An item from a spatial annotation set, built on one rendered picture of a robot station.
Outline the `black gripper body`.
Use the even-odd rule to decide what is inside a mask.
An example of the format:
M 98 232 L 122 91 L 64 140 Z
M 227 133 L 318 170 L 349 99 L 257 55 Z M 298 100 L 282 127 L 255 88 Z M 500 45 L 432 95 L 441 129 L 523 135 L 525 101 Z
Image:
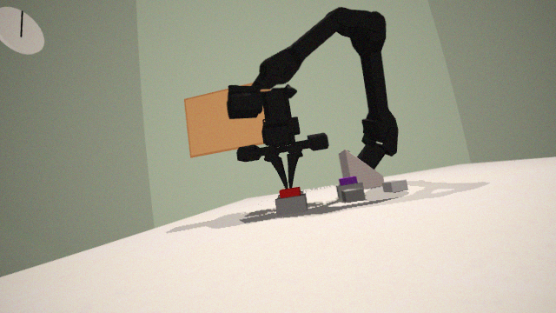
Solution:
M 267 115 L 265 119 L 269 118 L 269 121 L 271 123 L 276 123 L 276 122 L 280 122 L 279 117 L 283 117 L 283 121 L 288 121 L 288 118 L 292 116 L 291 113 L 289 112 L 277 112 L 277 113 Z M 303 140 L 298 142 L 295 141 L 295 135 L 290 137 L 291 137 L 290 143 L 275 143 L 274 145 L 270 145 L 268 147 L 262 147 L 262 148 L 254 144 L 249 146 L 239 147 L 236 152 L 237 161 L 242 161 L 242 162 L 256 161 L 259 160 L 261 156 L 275 157 L 275 156 L 279 156 L 280 155 L 279 153 L 288 152 L 289 154 L 291 154 L 296 152 L 302 152 L 302 150 L 304 149 L 311 149 L 313 151 L 324 150 L 324 149 L 328 149 L 329 146 L 328 135 L 325 133 L 308 135 L 308 140 Z

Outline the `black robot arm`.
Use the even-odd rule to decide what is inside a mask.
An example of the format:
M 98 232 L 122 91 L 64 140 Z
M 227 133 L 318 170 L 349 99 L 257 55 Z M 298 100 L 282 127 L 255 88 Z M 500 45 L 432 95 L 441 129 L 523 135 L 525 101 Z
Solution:
M 374 170 L 385 154 L 393 156 L 397 152 L 399 134 L 396 119 L 387 106 L 381 58 L 386 28 L 384 16 L 377 11 L 335 8 L 294 44 L 261 62 L 260 74 L 251 86 L 229 85 L 228 118 L 255 118 L 261 114 L 262 106 L 265 117 L 277 112 L 291 113 L 289 98 L 297 90 L 289 84 L 285 88 L 274 87 L 289 82 L 306 57 L 338 32 L 350 37 L 361 57 L 368 113 L 367 119 L 362 120 L 364 136 L 361 141 L 365 147 L 357 158 Z M 265 145 L 290 143 L 290 136 L 300 135 L 298 117 L 290 117 L 288 121 L 283 121 L 283 117 L 276 123 L 271 123 L 269 118 L 262 120 Z

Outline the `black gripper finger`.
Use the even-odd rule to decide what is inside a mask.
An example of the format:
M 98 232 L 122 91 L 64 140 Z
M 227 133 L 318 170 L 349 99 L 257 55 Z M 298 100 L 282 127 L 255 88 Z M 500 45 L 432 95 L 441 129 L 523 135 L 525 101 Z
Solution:
M 275 169 L 276 169 L 276 171 L 277 171 L 285 189 L 288 189 L 288 181 L 287 181 L 287 178 L 286 178 L 286 173 L 285 173 L 285 170 L 284 170 L 284 166 L 283 166 L 283 162 L 282 162 L 281 157 L 279 157 L 279 156 L 265 157 L 264 161 L 271 162 L 273 164 L 273 166 L 275 167 Z
M 288 158 L 288 184 L 289 188 L 293 187 L 293 181 L 295 176 L 295 168 L 299 157 L 303 157 L 301 152 L 287 154 Z

